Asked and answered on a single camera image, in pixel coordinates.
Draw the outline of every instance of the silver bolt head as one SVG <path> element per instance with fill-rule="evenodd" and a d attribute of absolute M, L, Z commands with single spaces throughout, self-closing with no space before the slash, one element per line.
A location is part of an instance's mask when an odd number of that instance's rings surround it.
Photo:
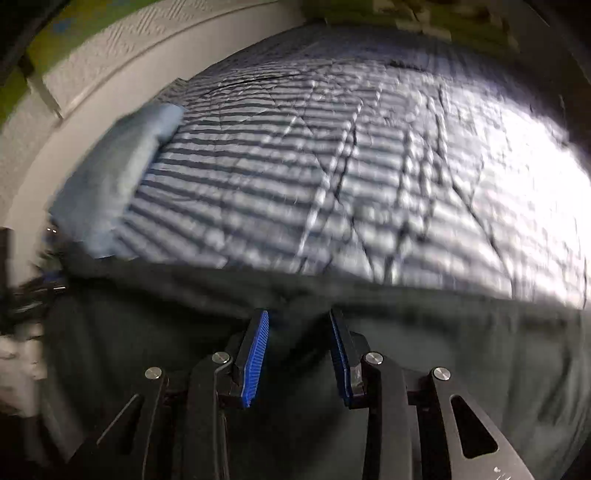
<path fill-rule="evenodd" d="M 230 355 L 228 355 L 226 352 L 215 352 L 212 355 L 212 360 L 215 364 L 227 364 L 230 361 Z"/>
<path fill-rule="evenodd" d="M 381 365 L 384 357 L 377 352 L 370 352 L 365 355 L 365 361 L 372 365 Z"/>
<path fill-rule="evenodd" d="M 437 378 L 438 380 L 444 382 L 452 377 L 450 371 L 445 367 L 437 367 L 435 370 L 433 370 L 433 375 L 435 375 L 435 378 Z"/>
<path fill-rule="evenodd" d="M 148 380 L 158 380 L 162 376 L 162 370 L 159 367 L 150 367 L 144 375 Z"/>

